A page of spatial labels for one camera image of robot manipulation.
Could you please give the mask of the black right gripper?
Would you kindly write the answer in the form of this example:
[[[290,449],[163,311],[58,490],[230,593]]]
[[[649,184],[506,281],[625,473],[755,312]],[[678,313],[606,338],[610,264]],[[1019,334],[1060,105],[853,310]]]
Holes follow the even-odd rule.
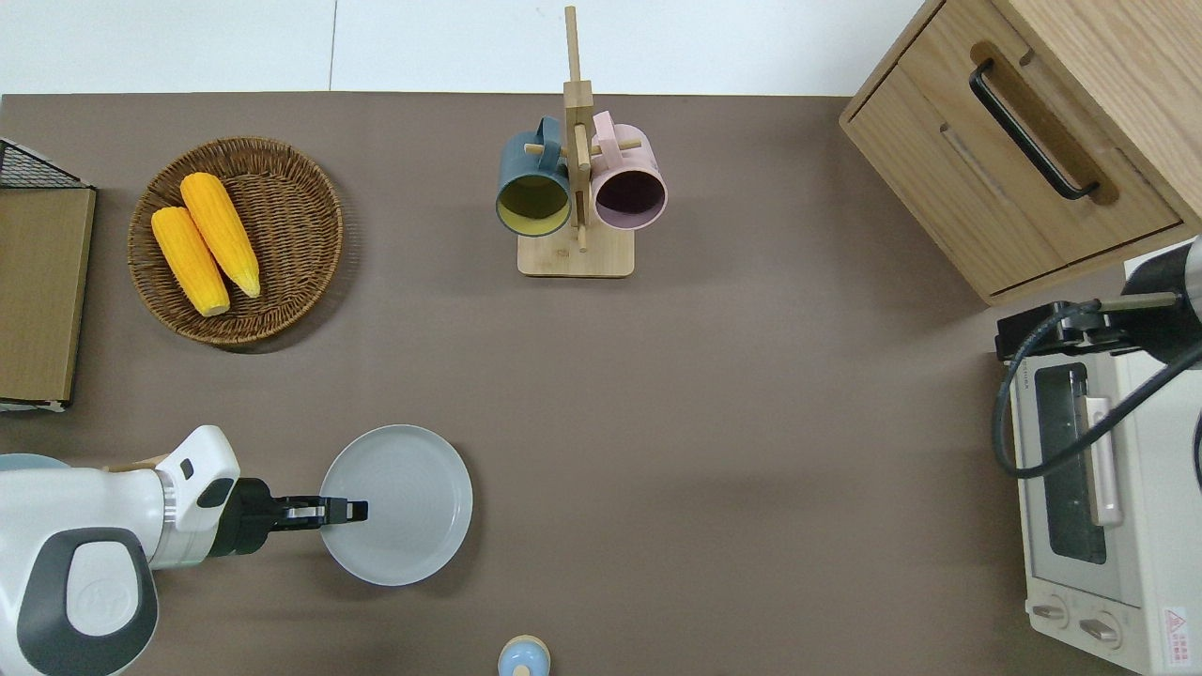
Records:
[[[1101,312],[1097,300],[1057,300],[996,321],[996,360],[1018,358],[1022,346],[1029,358],[1125,352],[1130,349],[1130,336]]]

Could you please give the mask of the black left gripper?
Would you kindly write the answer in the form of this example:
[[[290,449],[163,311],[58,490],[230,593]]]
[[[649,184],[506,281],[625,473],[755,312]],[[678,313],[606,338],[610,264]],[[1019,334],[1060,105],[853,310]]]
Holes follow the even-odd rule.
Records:
[[[274,530],[311,530],[325,524],[363,522],[368,500],[292,496],[275,498],[263,480],[237,479],[224,505],[224,555],[252,555]]]

